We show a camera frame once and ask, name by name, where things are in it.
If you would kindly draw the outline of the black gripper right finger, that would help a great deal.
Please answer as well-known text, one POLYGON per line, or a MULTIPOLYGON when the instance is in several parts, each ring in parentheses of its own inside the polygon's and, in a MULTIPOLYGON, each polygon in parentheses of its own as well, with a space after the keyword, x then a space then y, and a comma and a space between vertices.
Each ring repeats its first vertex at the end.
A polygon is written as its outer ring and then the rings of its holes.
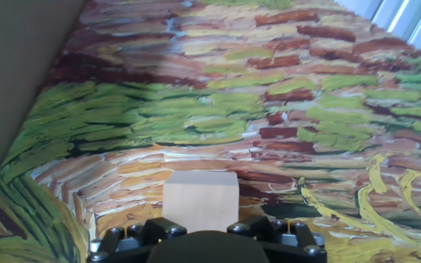
POLYGON ((327 263, 324 235, 312 232, 299 221, 288 223, 253 216, 227 227, 227 233, 247 237, 266 262, 327 263))

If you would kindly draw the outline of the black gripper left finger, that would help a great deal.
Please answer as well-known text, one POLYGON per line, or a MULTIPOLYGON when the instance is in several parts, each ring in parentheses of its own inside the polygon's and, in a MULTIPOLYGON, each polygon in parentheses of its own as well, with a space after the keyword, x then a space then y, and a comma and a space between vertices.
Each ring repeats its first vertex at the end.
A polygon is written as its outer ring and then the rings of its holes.
POLYGON ((103 238, 89 243, 88 263, 146 263, 160 241, 187 234, 187 229, 166 218, 144 224, 108 229, 103 238))

